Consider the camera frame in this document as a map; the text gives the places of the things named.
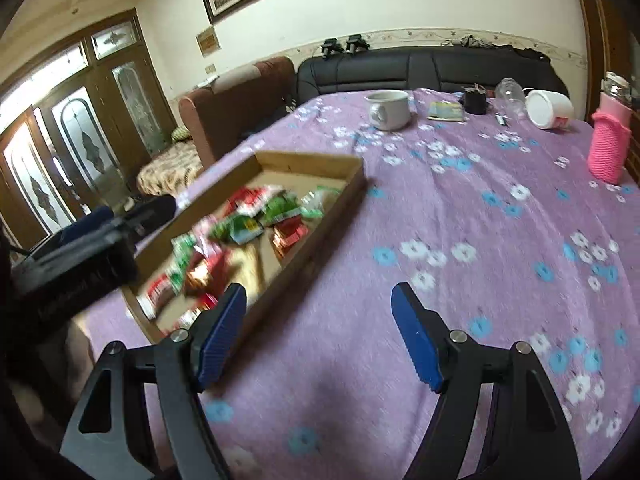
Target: blue gripper pad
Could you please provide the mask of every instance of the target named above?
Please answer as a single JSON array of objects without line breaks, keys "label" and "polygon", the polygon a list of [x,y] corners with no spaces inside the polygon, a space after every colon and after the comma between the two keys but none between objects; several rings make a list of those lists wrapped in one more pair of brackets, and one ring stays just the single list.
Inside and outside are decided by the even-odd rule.
[{"label": "blue gripper pad", "polygon": [[216,307],[223,311],[200,349],[200,370],[196,380],[202,388],[207,388],[220,378],[226,356],[236,341],[246,313],[244,287],[237,284],[232,284],[231,287],[234,287],[229,291],[231,294],[225,293]]},{"label": "blue gripper pad", "polygon": [[[424,308],[414,295],[417,308]],[[402,335],[415,371],[423,383],[427,383],[431,390],[437,391],[442,386],[443,377],[438,366],[438,353],[431,339],[418,319],[410,298],[398,284],[391,292],[391,313],[396,320],[398,330]]]}]

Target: purple tablecloth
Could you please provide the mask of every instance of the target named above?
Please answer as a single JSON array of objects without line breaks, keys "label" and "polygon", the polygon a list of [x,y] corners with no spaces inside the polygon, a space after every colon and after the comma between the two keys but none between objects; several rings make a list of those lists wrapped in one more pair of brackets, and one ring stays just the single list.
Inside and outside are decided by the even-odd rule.
[{"label": "purple tablecloth", "polygon": [[[483,344],[529,341],[555,387],[586,478],[640,402],[640,192],[586,167],[592,129],[426,120],[412,92],[397,133],[367,124],[362,93],[314,99],[207,170],[193,198],[254,150],[353,153],[370,187],[314,280],[301,280],[203,398],[240,478],[400,479],[437,396],[418,381],[390,312],[411,283],[450,328]],[[90,312],[97,351],[144,344],[119,294]],[[483,390],[463,473],[486,427]],[[162,447],[158,407],[152,422]]]}]

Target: mug handle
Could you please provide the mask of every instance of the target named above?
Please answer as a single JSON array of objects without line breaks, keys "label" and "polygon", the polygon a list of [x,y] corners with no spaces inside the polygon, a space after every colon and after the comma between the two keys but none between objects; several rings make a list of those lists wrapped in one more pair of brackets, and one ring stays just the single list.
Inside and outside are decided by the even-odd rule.
[{"label": "mug handle", "polygon": [[386,110],[382,105],[375,103],[369,109],[369,119],[374,126],[383,126],[386,122]]}]

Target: floral wallpaper border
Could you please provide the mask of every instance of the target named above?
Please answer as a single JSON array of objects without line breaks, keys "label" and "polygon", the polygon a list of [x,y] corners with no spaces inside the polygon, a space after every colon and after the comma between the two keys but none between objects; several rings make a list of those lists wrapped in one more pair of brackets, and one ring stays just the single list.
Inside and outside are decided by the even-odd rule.
[{"label": "floral wallpaper border", "polygon": [[[513,34],[503,34],[501,32],[491,32],[489,30],[475,30],[472,28],[405,28],[397,30],[377,30],[363,34],[367,43],[372,48],[385,48],[391,46],[435,46],[449,40],[458,40],[470,34],[480,40],[489,41],[494,44],[510,44],[515,48],[533,48],[546,54],[553,60],[564,61],[572,65],[587,69],[587,57],[566,48],[561,48],[533,38],[514,36]],[[338,40],[344,46],[348,36],[341,36]],[[302,46],[289,48],[273,54],[273,56],[287,56],[296,68],[306,58],[320,56],[320,44],[322,41],[307,43]]]}]

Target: black leather sofa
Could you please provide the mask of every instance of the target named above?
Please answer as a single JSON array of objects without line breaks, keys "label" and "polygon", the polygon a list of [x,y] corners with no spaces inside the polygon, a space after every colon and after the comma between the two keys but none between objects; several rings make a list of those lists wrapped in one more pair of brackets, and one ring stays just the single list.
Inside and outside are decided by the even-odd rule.
[{"label": "black leather sofa", "polygon": [[298,69],[295,97],[300,105],[332,92],[415,88],[459,92],[474,83],[493,89],[505,77],[523,88],[569,95],[549,58],[535,50],[409,46],[306,59]]}]

